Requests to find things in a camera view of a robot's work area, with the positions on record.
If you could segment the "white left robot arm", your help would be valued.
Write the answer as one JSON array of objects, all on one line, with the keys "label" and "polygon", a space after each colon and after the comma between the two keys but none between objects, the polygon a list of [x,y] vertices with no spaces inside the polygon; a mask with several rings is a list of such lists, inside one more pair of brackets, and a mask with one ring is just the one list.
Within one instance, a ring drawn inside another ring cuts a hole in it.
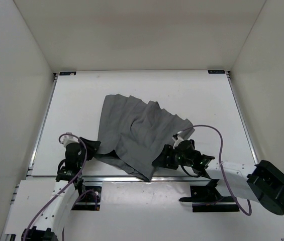
[{"label": "white left robot arm", "polygon": [[101,191],[96,187],[87,188],[82,172],[101,142],[72,133],[62,134],[58,141],[65,148],[65,157],[58,164],[51,197],[24,229],[21,240],[64,240],[67,220],[78,203],[92,199],[93,210],[99,210]]}]

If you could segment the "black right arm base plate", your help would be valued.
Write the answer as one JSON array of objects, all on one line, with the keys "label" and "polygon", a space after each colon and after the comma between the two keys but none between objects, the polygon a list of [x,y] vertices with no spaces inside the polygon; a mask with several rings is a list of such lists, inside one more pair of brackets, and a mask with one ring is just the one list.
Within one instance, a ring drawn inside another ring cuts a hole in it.
[{"label": "black right arm base plate", "polygon": [[231,196],[223,196],[217,190],[217,180],[206,185],[190,186],[190,197],[182,197],[179,202],[191,203],[193,212],[239,212],[239,207]]}]

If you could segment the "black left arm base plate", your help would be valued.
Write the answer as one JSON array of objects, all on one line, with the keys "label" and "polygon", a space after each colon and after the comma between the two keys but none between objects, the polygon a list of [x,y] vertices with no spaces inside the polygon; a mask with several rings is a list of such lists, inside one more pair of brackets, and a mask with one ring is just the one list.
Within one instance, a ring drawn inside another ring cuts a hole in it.
[{"label": "black left arm base plate", "polygon": [[82,195],[73,205],[74,211],[100,211],[102,182],[83,182]]}]

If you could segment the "dark label sticker right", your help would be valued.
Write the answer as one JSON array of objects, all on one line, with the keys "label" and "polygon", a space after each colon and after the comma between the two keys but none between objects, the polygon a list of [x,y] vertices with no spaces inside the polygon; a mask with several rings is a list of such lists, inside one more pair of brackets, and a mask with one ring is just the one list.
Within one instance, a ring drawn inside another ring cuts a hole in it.
[{"label": "dark label sticker right", "polygon": [[225,74],[224,70],[208,70],[209,74]]}]

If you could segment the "dark label sticker left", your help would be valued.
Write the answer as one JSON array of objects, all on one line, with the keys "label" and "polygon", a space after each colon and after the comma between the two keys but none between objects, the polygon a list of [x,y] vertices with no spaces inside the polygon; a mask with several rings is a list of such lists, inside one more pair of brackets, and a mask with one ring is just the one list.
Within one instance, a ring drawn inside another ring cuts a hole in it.
[{"label": "dark label sticker left", "polygon": [[75,76],[76,71],[61,71],[59,72],[59,76]]}]

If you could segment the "grey pleated skirt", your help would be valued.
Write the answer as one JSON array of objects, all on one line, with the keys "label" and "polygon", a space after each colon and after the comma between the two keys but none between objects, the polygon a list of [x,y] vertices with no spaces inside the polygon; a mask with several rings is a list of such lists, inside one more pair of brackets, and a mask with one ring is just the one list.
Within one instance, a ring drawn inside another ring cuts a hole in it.
[{"label": "grey pleated skirt", "polygon": [[183,131],[188,139],[194,129],[188,119],[182,119],[159,103],[120,94],[104,99],[99,124],[101,145],[95,158],[115,166],[143,181],[150,181],[155,171],[152,162],[164,145],[173,145],[172,136]]}]

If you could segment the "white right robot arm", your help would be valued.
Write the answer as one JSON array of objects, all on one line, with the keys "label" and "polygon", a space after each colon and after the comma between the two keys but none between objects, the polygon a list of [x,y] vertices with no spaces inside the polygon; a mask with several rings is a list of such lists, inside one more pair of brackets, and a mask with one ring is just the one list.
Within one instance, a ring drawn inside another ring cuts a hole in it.
[{"label": "white right robot arm", "polygon": [[209,180],[205,186],[192,186],[191,196],[180,198],[181,202],[212,205],[241,198],[260,203],[273,214],[284,215],[284,173],[269,161],[252,166],[223,163],[197,151],[194,140],[179,139],[172,146],[165,145],[152,166],[173,170],[190,167],[193,177]]}]

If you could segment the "dark label sticker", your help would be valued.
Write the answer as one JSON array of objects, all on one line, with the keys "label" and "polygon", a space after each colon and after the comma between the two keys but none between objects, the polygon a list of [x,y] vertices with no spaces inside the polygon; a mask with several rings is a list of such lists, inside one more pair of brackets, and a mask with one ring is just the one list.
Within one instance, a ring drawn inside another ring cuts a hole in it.
[{"label": "dark label sticker", "polygon": [[61,71],[59,72],[59,76],[75,76],[76,71]]},{"label": "dark label sticker", "polygon": [[208,70],[209,74],[225,74],[224,70]]}]

